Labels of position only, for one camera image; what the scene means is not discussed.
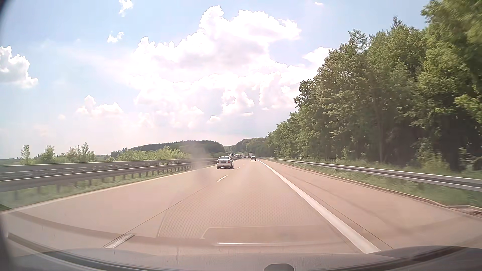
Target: car rear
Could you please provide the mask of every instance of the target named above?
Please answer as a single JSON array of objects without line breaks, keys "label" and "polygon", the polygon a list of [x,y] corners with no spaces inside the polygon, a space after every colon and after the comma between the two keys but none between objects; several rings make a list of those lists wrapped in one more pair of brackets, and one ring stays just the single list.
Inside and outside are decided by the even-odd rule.
[{"label": "car rear", "polygon": [[223,167],[233,168],[234,164],[229,156],[221,156],[217,159],[216,168],[220,169]]}]

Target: car hood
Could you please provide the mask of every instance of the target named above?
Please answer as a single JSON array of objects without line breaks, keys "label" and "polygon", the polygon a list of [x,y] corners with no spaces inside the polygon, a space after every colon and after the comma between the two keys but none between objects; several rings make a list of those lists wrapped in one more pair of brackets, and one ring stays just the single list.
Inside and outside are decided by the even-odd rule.
[{"label": "car hood", "polygon": [[480,270],[482,250],[416,246],[371,254],[241,253],[157,256],[118,249],[72,249],[14,258],[21,270]]}]

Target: guardrail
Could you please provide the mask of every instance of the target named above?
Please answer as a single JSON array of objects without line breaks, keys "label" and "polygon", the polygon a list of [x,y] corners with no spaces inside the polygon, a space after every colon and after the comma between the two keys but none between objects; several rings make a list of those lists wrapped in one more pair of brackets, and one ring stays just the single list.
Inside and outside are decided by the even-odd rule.
[{"label": "guardrail", "polygon": [[89,185],[92,185],[93,179],[103,179],[106,177],[114,177],[114,180],[118,176],[122,176],[125,179],[126,175],[131,175],[134,178],[134,174],[139,174],[141,177],[142,173],[157,172],[159,175],[160,171],[176,172],[180,170],[193,169],[194,167],[206,166],[211,164],[216,164],[217,158],[209,159],[191,159],[188,163],[172,163],[165,165],[154,165],[154,166],[144,166],[144,167],[134,167],[134,168],[124,168],[124,169],[111,169],[104,171],[93,171],[93,172],[82,172],[82,173],[72,173],[54,176],[40,176],[31,178],[19,178],[13,180],[3,180],[0,181],[0,192],[15,191],[15,197],[17,197],[16,191],[28,188],[38,188],[48,185],[57,185],[57,192],[60,191],[62,185],[76,184],[78,181],[89,180]]},{"label": "guardrail", "polygon": [[278,158],[269,158],[269,157],[259,157],[259,158],[286,161],[286,162],[292,162],[292,163],[311,164],[311,165],[317,165],[317,166],[340,169],[340,170],[356,171],[356,172],[370,174],[370,175],[377,175],[377,176],[383,176],[383,177],[389,177],[389,178],[395,178],[395,179],[404,179],[404,180],[410,180],[414,182],[429,183],[434,185],[441,185],[441,186],[447,186],[452,188],[482,192],[482,180],[479,180],[479,179],[426,174],[426,173],[418,173],[418,172],[408,172],[408,171],[398,171],[398,170],[389,170],[389,169],[379,169],[379,168],[370,168],[370,167],[359,167],[359,166],[350,166],[350,165],[306,162],[306,161],[287,160],[287,159],[278,159]]},{"label": "guardrail", "polygon": [[170,160],[143,160],[143,161],[114,161],[93,163],[59,163],[59,164],[34,164],[34,165],[4,165],[0,166],[0,181],[33,178],[41,176],[54,176],[82,172],[96,172],[124,168],[137,168],[155,165],[190,163],[196,161],[216,161],[217,158],[205,159],[170,159]]}]

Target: asphalt road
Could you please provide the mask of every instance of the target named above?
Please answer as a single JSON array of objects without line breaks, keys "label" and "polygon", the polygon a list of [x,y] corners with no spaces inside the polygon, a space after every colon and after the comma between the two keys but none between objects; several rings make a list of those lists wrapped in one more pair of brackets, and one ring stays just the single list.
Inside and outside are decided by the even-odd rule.
[{"label": "asphalt road", "polygon": [[5,232],[61,250],[182,255],[482,248],[480,217],[266,160],[241,159],[235,169],[212,166],[0,217]]}]

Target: blue sky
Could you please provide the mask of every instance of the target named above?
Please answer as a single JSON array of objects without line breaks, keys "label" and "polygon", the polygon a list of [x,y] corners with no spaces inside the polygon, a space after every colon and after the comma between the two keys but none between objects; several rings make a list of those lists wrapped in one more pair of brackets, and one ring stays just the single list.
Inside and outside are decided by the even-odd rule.
[{"label": "blue sky", "polygon": [[87,141],[107,154],[148,143],[231,145],[266,136],[295,111],[299,81],[313,77],[349,30],[374,34],[393,15],[422,28],[427,3],[123,1],[123,12],[118,0],[7,4],[0,158],[18,156],[24,144],[35,154],[47,144],[61,153]]}]

